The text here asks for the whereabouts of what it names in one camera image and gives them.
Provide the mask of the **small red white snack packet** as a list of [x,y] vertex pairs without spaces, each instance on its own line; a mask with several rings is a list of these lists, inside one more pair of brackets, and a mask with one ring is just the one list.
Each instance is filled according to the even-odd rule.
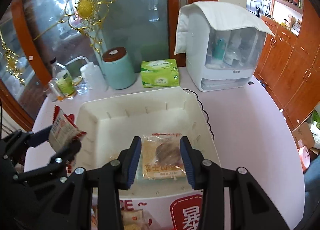
[[[66,144],[72,140],[82,139],[87,135],[87,132],[80,130],[74,123],[74,115],[66,115],[60,106],[55,106],[53,114],[53,124],[49,134],[48,142],[55,154]],[[74,168],[75,159],[66,166],[67,175],[71,175]]]

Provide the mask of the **large rice cake snack bag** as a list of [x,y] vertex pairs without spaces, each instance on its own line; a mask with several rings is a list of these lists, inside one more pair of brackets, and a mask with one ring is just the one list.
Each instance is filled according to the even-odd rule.
[[176,180],[185,177],[180,151],[181,138],[179,132],[143,135],[137,179]]

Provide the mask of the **mixed nut snack bag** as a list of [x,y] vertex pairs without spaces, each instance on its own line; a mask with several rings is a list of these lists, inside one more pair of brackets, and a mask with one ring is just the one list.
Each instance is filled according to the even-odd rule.
[[173,134],[153,134],[156,138],[155,161],[160,166],[182,165],[180,152],[181,133]]

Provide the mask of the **white plastic storage bin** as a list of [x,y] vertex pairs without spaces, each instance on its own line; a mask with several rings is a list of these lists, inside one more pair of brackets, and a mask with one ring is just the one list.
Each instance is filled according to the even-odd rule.
[[142,151],[135,181],[122,199],[144,199],[188,193],[180,138],[189,139],[204,158],[219,162],[208,115],[199,97],[180,87],[132,93],[80,106],[77,127],[86,133],[74,166],[101,168],[140,137]]

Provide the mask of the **crispy rice snack bag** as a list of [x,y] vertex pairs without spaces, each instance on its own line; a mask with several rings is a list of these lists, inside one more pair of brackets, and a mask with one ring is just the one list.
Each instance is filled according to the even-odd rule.
[[146,230],[151,229],[153,220],[143,209],[125,210],[121,212],[124,229]]

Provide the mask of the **green label glass bottle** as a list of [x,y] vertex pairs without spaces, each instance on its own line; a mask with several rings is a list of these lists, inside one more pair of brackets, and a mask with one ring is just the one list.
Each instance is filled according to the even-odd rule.
[[67,67],[60,64],[56,58],[50,61],[52,68],[52,77],[54,78],[57,87],[61,93],[68,99],[72,99],[76,94],[77,90],[72,84],[72,77],[67,70]]

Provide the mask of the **small glass jar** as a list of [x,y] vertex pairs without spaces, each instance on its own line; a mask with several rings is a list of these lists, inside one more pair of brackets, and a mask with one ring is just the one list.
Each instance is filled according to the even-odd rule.
[[87,93],[88,88],[82,76],[75,77],[72,80],[72,85],[77,90],[79,95],[84,95]]

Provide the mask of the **white squeeze bottle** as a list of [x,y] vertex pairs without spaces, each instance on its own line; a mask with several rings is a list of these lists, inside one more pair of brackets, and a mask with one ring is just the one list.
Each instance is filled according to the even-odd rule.
[[106,91],[108,89],[108,84],[99,65],[94,65],[94,63],[90,62],[86,57],[78,56],[68,61],[65,66],[69,67],[78,60],[85,61],[85,65],[80,67],[80,73],[84,79],[84,82],[86,83],[87,88],[93,91]]

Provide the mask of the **teal ceramic jar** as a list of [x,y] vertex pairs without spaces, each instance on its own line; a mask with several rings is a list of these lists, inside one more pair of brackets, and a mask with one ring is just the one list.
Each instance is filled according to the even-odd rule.
[[109,86],[115,90],[130,87],[137,79],[124,47],[115,47],[103,54],[103,71]]

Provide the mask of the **green tissue pack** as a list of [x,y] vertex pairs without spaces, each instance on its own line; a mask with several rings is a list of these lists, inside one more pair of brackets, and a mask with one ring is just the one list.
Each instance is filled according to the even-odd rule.
[[180,85],[180,74],[175,59],[143,61],[140,76],[144,88]]

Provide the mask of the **white countertop appliance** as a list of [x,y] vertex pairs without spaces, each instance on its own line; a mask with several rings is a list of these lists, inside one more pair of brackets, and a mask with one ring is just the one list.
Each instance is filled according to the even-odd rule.
[[255,27],[217,30],[201,10],[189,15],[186,67],[202,91],[239,88],[252,77],[267,33]]

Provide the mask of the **pink plastic object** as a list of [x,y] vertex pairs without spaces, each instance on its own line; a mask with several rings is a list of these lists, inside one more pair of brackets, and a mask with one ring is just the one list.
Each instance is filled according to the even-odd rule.
[[302,170],[303,172],[305,172],[310,167],[310,163],[311,163],[310,154],[307,147],[304,146],[299,148],[298,154],[299,154]]

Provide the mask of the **cardboard box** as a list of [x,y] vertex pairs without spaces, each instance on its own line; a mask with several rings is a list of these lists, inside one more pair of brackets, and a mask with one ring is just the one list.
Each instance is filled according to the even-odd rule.
[[311,149],[315,146],[315,140],[310,130],[309,124],[304,122],[292,132],[297,149],[307,147]]

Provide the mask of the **wooden cabinet with shelves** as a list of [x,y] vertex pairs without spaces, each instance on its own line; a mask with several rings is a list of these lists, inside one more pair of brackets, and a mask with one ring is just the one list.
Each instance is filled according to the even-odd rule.
[[273,35],[254,75],[295,130],[319,103],[319,0],[270,0],[260,17]]

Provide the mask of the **white cloth cover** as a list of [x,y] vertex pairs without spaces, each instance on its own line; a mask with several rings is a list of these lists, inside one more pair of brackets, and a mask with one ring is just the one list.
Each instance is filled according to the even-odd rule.
[[196,10],[200,10],[210,27],[217,31],[253,27],[260,32],[275,36],[260,18],[239,5],[218,1],[197,1],[179,10],[174,54],[186,52],[190,14]]

